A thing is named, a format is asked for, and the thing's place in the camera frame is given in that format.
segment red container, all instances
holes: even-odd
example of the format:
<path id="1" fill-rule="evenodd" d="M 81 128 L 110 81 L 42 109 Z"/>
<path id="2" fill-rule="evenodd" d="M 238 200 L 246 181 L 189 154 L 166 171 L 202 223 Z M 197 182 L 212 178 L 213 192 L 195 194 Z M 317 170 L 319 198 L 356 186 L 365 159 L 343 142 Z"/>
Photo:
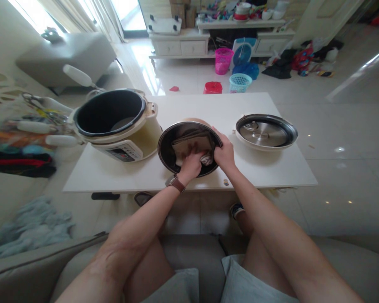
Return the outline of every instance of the red container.
<path id="1" fill-rule="evenodd" d="M 244 21 L 244 20 L 247 20 L 248 19 L 248 14 L 247 15 L 240 15 L 240 14 L 236 14 L 233 16 L 233 18 L 235 20 L 240 20 L 240 21 Z"/>
<path id="2" fill-rule="evenodd" d="M 204 95 L 211 95 L 211 94 L 217 94 L 222 93 L 223 87 L 220 82 L 207 82 L 205 83 L 205 88 L 203 89 Z"/>

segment rag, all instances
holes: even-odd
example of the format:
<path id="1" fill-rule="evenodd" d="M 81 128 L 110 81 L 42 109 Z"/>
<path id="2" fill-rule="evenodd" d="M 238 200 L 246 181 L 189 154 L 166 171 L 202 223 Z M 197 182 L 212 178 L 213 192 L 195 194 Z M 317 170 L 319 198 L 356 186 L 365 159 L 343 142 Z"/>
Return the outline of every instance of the rag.
<path id="1" fill-rule="evenodd" d="M 176 154 L 177 166 L 182 166 L 182 155 L 188 155 L 191 152 L 191 146 L 194 146 L 195 144 L 197 144 L 197 153 L 206 151 L 205 155 L 201 157 L 201 163 L 205 166 L 213 163 L 213 150 L 215 144 L 212 141 L 211 134 L 208 131 L 195 131 L 172 142 L 171 145 L 174 149 L 174 153 Z"/>

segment cardboard box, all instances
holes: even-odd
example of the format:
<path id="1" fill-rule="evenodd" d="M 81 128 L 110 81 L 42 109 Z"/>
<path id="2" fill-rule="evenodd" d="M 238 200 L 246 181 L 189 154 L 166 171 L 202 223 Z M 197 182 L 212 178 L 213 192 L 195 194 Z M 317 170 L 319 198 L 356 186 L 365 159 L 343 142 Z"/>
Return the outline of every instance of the cardboard box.
<path id="1" fill-rule="evenodd" d="M 185 12 L 185 24 L 187 28 L 194 28 L 195 27 L 195 19 L 197 15 L 197 8 L 195 6 L 191 6 L 187 11 Z"/>
<path id="2" fill-rule="evenodd" d="M 185 29 L 185 8 L 186 4 L 171 4 L 171 17 L 174 18 L 178 15 L 179 18 L 182 19 L 181 28 Z"/>
<path id="3" fill-rule="evenodd" d="M 170 0 L 170 4 L 191 4 L 191 0 Z"/>

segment blue basket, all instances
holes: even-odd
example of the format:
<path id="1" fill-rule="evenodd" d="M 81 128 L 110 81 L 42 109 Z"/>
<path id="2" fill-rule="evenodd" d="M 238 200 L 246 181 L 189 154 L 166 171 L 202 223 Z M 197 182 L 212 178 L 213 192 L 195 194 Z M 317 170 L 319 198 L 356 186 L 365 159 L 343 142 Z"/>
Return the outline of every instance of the blue basket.
<path id="1" fill-rule="evenodd" d="M 245 93 L 253 79 L 246 74 L 233 74 L 229 81 L 229 93 Z"/>

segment drawer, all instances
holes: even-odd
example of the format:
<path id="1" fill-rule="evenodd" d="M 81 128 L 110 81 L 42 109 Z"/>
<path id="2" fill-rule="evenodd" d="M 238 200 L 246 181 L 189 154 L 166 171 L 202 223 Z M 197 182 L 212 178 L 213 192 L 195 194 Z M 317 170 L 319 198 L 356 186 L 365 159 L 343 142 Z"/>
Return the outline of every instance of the drawer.
<path id="1" fill-rule="evenodd" d="M 257 45 L 256 52 L 273 52 L 281 51 L 285 44 L 289 41 L 287 38 L 283 39 L 261 39 Z"/>
<path id="2" fill-rule="evenodd" d="M 181 41 L 180 44 L 183 56 L 205 54 L 205 41 Z"/>
<path id="3" fill-rule="evenodd" d="M 181 55 L 181 47 L 179 41 L 155 41 L 153 44 L 155 47 L 156 55 Z"/>

